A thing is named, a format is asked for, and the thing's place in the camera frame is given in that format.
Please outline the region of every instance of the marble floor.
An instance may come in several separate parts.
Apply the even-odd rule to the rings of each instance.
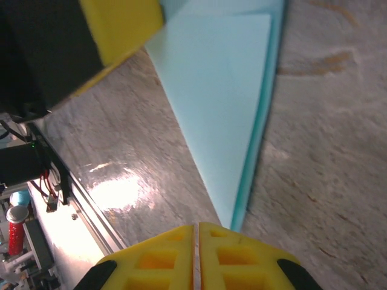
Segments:
[[[387,3],[291,1],[242,232],[324,289],[387,289]],[[41,128],[123,240],[218,222],[148,55]]]

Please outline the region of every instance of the white surface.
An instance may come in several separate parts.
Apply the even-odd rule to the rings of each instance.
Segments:
[[[60,206],[57,211],[46,213],[40,193],[32,186],[30,191],[36,207],[35,215],[55,260],[61,290],[72,290],[103,254],[81,218],[72,220],[71,215],[76,213],[73,207]]]

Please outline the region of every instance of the gray marble surface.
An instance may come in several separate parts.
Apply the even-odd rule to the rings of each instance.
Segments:
[[[242,232],[324,289],[387,289],[387,2],[294,0],[287,15]],[[218,222],[144,51],[42,126],[128,244]]]

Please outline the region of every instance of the light blue foam board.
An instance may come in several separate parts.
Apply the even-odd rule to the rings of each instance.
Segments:
[[[167,24],[147,51],[222,225],[239,231],[270,107],[284,3],[161,1]]]

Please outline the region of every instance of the blue foam sheet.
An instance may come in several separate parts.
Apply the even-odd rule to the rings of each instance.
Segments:
[[[161,2],[167,24],[146,48],[222,225],[239,231],[270,104],[283,2]]]

